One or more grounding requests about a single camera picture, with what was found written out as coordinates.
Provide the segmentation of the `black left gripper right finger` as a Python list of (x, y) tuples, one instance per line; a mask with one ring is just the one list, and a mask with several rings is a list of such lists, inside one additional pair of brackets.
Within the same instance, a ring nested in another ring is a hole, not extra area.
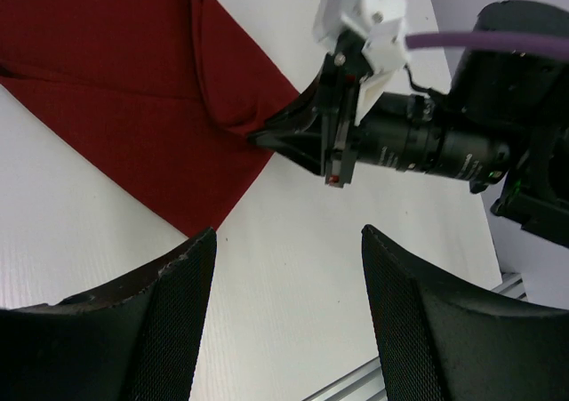
[(566, 400), (568, 312), (473, 285), (372, 225), (362, 260), (390, 400)]

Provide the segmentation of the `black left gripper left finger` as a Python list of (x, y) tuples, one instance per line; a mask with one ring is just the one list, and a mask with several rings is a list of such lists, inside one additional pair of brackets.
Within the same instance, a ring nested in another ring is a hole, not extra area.
[(206, 229), (57, 304), (3, 310), (2, 399), (189, 399), (216, 250)]

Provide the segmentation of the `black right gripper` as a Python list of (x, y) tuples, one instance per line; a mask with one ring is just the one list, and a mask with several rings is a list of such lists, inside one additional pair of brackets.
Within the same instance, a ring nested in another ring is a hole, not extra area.
[[(434, 168), (440, 128), (434, 122), (435, 102), (430, 95), (384, 92), (357, 121), (363, 82), (372, 74), (363, 45), (359, 36), (341, 33), (321, 74), (269, 118), (264, 129), (248, 134), (248, 141), (312, 174), (324, 175), (325, 183), (335, 188), (352, 181), (356, 163), (413, 172)], [(321, 130), (309, 129), (319, 112)]]

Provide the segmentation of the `red cloth napkin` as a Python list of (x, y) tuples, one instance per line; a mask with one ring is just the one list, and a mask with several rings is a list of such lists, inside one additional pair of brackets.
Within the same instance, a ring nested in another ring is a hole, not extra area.
[(246, 137), (297, 91), (218, 0), (1, 0), (1, 83), (186, 236), (270, 154)]

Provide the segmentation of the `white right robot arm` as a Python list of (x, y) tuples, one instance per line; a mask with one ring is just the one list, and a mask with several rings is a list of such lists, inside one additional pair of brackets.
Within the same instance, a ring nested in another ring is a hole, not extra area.
[(568, 14), (549, 4), (488, 4), (469, 32), (419, 34), (412, 49), (460, 47), (451, 89), (414, 85), (363, 106), (364, 39), (342, 29), (318, 76), (248, 139), (340, 188), (357, 163), (501, 183), (494, 215), (568, 243)]

